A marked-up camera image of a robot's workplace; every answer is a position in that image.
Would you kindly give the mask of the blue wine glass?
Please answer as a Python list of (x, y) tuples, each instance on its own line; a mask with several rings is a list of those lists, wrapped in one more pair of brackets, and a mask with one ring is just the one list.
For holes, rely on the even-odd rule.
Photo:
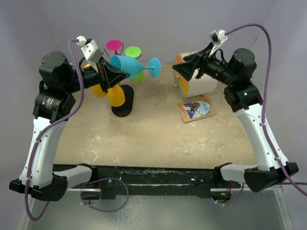
[(150, 59), (149, 66), (144, 66), (133, 57), (113, 55), (110, 59), (110, 64), (128, 73), (130, 75), (128, 79), (137, 77), (144, 69), (147, 69), (153, 78), (157, 78), (161, 73), (161, 63), (156, 57)]

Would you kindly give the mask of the orange wine glass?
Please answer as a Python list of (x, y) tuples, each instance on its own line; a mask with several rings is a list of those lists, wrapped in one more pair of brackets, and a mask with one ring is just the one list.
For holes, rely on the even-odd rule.
[[(85, 72), (86, 70), (88, 70), (90, 67), (91, 67), (91, 65), (90, 65), (89, 63), (87, 63), (87, 64), (84, 66), (84, 68), (83, 68), (84, 72)], [(91, 91), (92, 91), (92, 93), (93, 93), (93, 95), (94, 95), (95, 97), (102, 98), (102, 97), (107, 96), (107, 93), (105, 93), (105, 92), (102, 91), (102, 89), (101, 89), (101, 87), (100, 87), (99, 84), (94, 85), (94, 86), (91, 86), (90, 89), (91, 89)]]
[(111, 106), (120, 107), (125, 103), (124, 91), (119, 85), (108, 89), (107, 98)]

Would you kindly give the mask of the pink plastic wine glass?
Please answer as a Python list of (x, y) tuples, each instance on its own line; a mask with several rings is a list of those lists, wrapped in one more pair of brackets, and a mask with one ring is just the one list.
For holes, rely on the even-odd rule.
[(107, 42), (106, 48), (109, 51), (114, 51), (115, 55), (121, 55), (124, 48), (124, 44), (118, 39), (113, 39)]

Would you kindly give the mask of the green plastic wine glass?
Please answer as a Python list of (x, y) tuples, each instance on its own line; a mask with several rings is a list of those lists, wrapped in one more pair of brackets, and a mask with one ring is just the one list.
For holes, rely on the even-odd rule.
[[(142, 51), (138, 46), (129, 46), (125, 49), (125, 55), (128, 57), (132, 57), (135, 59), (139, 59), (142, 55)], [(132, 82), (141, 82), (144, 79), (144, 73), (141, 71), (139, 75), (134, 77), (133, 79), (130, 79)]]

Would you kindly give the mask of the metal wine glass rack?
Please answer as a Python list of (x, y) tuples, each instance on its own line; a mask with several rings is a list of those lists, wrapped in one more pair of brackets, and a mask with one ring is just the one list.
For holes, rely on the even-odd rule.
[(112, 113), (117, 117), (128, 116), (133, 107), (134, 89), (126, 84), (118, 84), (124, 91), (125, 103), (120, 107), (111, 106)]

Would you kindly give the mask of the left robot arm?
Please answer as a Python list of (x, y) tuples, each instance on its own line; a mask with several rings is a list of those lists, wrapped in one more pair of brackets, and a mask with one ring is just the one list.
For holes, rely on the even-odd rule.
[(76, 102), (73, 93), (84, 92), (85, 88), (97, 84), (107, 91), (130, 74), (103, 58), (98, 61), (98, 70), (89, 67), (80, 71), (79, 66), (74, 69), (59, 51), (42, 58), (39, 73), (42, 80), (33, 110), (29, 155), (22, 174), (10, 182), (9, 189), (40, 201), (59, 201), (67, 189), (80, 184), (93, 188), (99, 181), (98, 168), (86, 163), (61, 172), (53, 171), (59, 139)]

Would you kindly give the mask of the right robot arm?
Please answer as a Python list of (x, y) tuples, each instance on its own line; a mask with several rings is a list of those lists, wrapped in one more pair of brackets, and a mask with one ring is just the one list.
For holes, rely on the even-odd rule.
[(244, 183), (251, 191), (259, 192), (286, 180), (299, 171), (295, 162), (289, 162), (279, 148), (265, 115), (264, 101), (251, 77), (257, 67), (252, 51), (239, 48), (229, 62), (210, 56), (211, 47), (184, 57), (172, 66), (185, 80), (208, 75), (226, 85), (224, 97), (242, 123), (256, 156), (256, 165), (244, 166), (226, 163), (215, 167), (213, 182), (225, 187), (230, 181)]

